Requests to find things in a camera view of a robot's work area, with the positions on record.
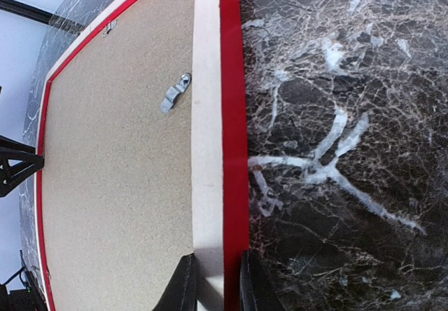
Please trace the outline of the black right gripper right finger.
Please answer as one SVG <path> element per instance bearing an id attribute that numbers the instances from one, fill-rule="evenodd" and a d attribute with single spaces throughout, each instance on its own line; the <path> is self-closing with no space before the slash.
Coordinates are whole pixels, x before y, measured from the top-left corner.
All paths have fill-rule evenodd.
<path id="1" fill-rule="evenodd" d="M 239 274 L 240 308 L 244 311 L 285 311 L 263 269 L 258 254 L 245 251 Z"/>

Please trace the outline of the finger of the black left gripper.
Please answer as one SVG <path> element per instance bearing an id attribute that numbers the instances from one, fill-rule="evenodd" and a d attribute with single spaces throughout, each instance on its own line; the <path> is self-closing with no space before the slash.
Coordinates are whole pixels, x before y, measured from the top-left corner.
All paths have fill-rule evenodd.
<path id="1" fill-rule="evenodd" d="M 41 170 L 44 160 L 33 146 L 1 136 L 1 197 Z"/>

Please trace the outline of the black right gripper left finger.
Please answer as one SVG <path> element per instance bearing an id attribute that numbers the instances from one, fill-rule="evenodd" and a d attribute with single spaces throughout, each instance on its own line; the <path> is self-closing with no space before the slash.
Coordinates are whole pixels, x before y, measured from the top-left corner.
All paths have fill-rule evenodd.
<path id="1" fill-rule="evenodd" d="M 153 311 L 197 310 L 198 265 L 194 254 L 182 256 Z"/>

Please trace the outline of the brown cardboard backing board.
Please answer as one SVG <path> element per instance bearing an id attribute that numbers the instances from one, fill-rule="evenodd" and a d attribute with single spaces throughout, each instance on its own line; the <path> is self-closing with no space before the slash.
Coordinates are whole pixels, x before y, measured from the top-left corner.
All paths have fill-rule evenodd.
<path id="1" fill-rule="evenodd" d="M 42 208 L 57 310 L 152 310 L 193 250 L 194 0 L 138 0 L 50 87 Z"/>

